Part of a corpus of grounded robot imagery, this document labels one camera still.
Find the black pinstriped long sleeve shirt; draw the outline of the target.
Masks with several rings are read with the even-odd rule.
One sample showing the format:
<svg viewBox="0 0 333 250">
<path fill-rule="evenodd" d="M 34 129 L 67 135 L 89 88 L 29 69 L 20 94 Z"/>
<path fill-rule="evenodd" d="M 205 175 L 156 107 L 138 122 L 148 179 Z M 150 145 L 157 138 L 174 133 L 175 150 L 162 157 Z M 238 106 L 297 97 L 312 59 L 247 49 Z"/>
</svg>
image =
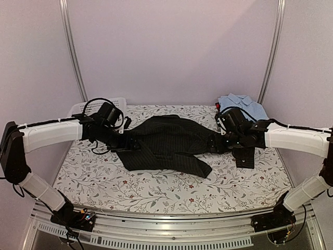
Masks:
<svg viewBox="0 0 333 250">
<path fill-rule="evenodd" d="M 209 153 L 208 137 L 217 133 L 178 115 L 153 116 L 124 132 L 139 141 L 140 150 L 116 154 L 128 171 L 175 170 L 206 178 L 212 168 L 196 156 Z"/>
</svg>

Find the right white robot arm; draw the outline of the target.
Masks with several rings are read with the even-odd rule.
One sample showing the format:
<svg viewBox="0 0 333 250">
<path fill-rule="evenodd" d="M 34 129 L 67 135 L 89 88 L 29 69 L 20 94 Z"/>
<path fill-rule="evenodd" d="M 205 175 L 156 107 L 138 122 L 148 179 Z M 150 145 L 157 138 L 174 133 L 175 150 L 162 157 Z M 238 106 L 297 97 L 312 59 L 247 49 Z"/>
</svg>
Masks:
<svg viewBox="0 0 333 250">
<path fill-rule="evenodd" d="M 256 148 L 282 148 L 323 158 L 320 172 L 283 194 L 269 223 L 280 227 L 295 210 L 332 187 L 332 129 L 291 126 L 275 119 L 255 120 L 238 107 L 228 107 L 215 115 L 221 135 L 209 142 L 212 153 L 232 151 L 239 168 L 254 167 Z"/>
</svg>

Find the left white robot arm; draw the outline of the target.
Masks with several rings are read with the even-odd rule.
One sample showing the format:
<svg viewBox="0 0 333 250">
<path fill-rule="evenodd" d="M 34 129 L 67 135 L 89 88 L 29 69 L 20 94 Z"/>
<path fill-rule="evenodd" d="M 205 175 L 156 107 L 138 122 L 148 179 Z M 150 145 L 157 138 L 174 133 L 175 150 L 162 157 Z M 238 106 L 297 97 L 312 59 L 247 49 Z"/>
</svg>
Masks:
<svg viewBox="0 0 333 250">
<path fill-rule="evenodd" d="M 98 111 L 91 115 L 86 114 L 86 109 L 95 99 L 89 100 L 80 113 L 68 118 L 22 125 L 8 122 L 2 136 L 3 179 L 42 202 L 66 226 L 73 226 L 78 220 L 73 204 L 33 173 L 25 156 L 39 148 L 77 140 L 101 142 L 106 145 L 107 152 L 138 150 L 138 141 L 120 131 L 131 123 L 130 119 L 112 101 L 106 98 L 101 101 Z"/>
</svg>

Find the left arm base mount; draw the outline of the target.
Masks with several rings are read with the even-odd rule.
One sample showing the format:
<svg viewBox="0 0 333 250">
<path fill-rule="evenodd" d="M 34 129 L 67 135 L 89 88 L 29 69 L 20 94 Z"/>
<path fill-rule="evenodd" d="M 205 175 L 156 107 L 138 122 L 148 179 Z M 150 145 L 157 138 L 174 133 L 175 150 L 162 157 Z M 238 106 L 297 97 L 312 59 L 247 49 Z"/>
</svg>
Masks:
<svg viewBox="0 0 333 250">
<path fill-rule="evenodd" d="M 71 229 L 92 232 L 96 221 L 96 213 L 88 211 L 86 208 L 75 211 L 73 207 L 68 206 L 53 211 L 50 221 Z"/>
</svg>

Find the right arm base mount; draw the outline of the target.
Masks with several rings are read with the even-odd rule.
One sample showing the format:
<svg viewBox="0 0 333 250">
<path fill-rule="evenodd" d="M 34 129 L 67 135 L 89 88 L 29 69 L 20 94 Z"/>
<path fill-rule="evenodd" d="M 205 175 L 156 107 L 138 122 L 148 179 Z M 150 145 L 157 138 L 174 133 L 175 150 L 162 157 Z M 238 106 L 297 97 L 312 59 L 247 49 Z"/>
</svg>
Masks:
<svg viewBox="0 0 333 250">
<path fill-rule="evenodd" d="M 273 209 L 272 212 L 251 217 L 251 226 L 255 232 L 261 232 L 284 227 L 296 222 L 294 212 L 287 209 Z"/>
</svg>

